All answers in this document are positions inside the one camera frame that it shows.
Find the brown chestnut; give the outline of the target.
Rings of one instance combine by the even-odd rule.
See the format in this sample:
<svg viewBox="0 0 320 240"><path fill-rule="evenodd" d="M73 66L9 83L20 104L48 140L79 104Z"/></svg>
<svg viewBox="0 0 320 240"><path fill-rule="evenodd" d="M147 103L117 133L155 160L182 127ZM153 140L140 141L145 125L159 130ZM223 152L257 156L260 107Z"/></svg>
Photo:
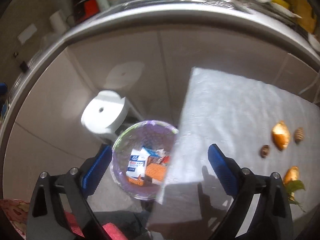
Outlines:
<svg viewBox="0 0 320 240"><path fill-rule="evenodd" d="M262 158L266 158L270 153L270 146L269 145L263 145L260 149L260 156Z"/></svg>

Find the white blue sachet packet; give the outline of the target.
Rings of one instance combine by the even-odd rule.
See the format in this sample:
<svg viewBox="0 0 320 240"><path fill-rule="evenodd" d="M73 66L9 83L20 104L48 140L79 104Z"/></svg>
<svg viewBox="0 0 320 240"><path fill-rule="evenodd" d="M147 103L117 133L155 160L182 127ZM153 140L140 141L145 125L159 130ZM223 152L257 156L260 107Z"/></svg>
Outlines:
<svg viewBox="0 0 320 240"><path fill-rule="evenodd" d="M144 178L148 156L149 154L142 148L140 150L133 149L127 165L126 175L132 178L138 178L139 176Z"/></svg>

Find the green leafy sprig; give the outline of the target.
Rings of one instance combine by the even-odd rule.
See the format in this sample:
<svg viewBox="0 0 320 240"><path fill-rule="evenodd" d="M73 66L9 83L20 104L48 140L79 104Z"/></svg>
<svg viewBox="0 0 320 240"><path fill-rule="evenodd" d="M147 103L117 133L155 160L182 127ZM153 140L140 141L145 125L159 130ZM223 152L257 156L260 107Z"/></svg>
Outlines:
<svg viewBox="0 0 320 240"><path fill-rule="evenodd" d="M305 186L304 186L303 182L301 180L291 180L291 181L287 182L284 186L285 186L285 190L286 190L286 193L287 193L287 198L288 198L289 204L296 205L303 212L305 212L305 210L303 209L303 207L300 204L300 202L298 202L295 199L295 192L296 191L300 191L300 190L304 190L305 191Z"/></svg>

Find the orange foam fruit net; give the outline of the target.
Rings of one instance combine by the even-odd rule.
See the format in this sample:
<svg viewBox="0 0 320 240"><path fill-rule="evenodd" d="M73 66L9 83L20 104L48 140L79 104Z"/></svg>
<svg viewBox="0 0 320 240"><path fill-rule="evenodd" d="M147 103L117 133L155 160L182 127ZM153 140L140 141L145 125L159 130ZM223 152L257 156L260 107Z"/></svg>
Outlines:
<svg viewBox="0 0 320 240"><path fill-rule="evenodd" d="M165 178L167 168L164 165L151 163L146 167L145 177L146 181L153 184L161 184Z"/></svg>

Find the small bread piece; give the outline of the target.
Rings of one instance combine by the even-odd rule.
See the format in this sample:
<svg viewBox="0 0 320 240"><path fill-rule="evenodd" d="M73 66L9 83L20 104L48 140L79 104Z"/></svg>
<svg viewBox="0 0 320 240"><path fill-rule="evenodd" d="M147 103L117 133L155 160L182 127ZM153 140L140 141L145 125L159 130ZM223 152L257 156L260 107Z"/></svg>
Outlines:
<svg viewBox="0 0 320 240"><path fill-rule="evenodd" d="M271 137L278 150L283 151L288 147L291 135L287 125L283 120L275 124L275 126L272 128Z"/></svg>

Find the brown walnut shell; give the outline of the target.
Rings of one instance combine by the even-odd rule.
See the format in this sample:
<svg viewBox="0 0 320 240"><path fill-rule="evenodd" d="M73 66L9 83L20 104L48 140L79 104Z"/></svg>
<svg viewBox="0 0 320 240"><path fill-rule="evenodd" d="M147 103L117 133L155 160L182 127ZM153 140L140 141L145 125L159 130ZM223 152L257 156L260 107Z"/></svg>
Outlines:
<svg viewBox="0 0 320 240"><path fill-rule="evenodd" d="M296 144L302 142L304 140L304 129L302 127L297 128L294 132L293 138Z"/></svg>

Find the bread piece with ham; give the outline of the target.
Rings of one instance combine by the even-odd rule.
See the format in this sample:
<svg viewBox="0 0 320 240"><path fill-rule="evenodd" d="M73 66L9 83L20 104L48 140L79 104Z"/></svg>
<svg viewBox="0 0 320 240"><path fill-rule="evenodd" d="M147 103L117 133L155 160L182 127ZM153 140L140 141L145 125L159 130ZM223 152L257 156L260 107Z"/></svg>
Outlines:
<svg viewBox="0 0 320 240"><path fill-rule="evenodd" d="M289 168L283 178L284 185L287 185L291 181L297 181L299 179L299 168L298 166L292 166Z"/></svg>

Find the trash bin with purple bag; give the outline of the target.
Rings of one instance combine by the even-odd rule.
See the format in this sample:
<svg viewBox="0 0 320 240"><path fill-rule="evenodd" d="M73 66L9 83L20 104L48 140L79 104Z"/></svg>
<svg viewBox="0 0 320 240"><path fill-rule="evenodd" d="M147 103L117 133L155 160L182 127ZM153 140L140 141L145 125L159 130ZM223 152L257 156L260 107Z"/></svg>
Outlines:
<svg viewBox="0 0 320 240"><path fill-rule="evenodd" d="M112 147L111 175L130 197L154 200L164 181L178 129L158 120L130 126Z"/></svg>

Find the grey absorbent table mat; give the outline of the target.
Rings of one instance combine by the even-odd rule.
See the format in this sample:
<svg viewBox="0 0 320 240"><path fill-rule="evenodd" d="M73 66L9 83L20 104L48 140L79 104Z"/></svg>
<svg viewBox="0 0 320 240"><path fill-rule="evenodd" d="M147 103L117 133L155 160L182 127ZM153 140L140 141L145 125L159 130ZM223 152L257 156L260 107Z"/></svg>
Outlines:
<svg viewBox="0 0 320 240"><path fill-rule="evenodd" d="M283 151L271 137L281 120L291 135ZM296 144L293 135L299 127L304 129L304 140ZM217 227L232 199L208 162L211 144L256 174L284 175L298 166L305 191L298 191L296 198L305 212L291 207L294 233L310 222L319 204L319 107L260 81L193 68L178 130L164 186L149 220L151 230L177 237ZM260 156L263 145L270 146L266 158Z"/></svg>

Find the white round plastic stool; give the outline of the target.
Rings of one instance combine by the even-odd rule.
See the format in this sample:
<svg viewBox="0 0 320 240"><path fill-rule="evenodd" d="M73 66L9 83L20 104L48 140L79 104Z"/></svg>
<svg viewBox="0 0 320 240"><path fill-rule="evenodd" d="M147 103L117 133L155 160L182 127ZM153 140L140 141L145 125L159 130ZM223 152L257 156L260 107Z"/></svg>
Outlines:
<svg viewBox="0 0 320 240"><path fill-rule="evenodd" d="M129 109L130 101L112 90L102 90L84 109L81 124L89 132L101 139L116 141L116 130L122 125Z"/></svg>

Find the white mug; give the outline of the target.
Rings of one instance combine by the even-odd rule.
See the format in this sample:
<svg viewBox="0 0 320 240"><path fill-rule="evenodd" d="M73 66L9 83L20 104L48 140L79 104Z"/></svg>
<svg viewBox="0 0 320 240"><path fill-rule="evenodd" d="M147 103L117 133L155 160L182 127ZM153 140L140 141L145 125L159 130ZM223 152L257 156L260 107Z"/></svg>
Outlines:
<svg viewBox="0 0 320 240"><path fill-rule="evenodd" d="M100 12L107 11L110 8L108 0L96 0Z"/></svg>

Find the wooden cutting board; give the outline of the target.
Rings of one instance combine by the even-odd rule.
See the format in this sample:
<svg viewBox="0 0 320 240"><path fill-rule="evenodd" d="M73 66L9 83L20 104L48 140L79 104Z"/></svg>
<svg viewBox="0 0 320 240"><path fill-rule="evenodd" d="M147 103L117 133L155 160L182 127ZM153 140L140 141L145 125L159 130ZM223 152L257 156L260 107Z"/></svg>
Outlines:
<svg viewBox="0 0 320 240"><path fill-rule="evenodd" d="M316 29L317 16L308 0L292 0L291 8L299 16L298 25L313 34Z"/></svg>

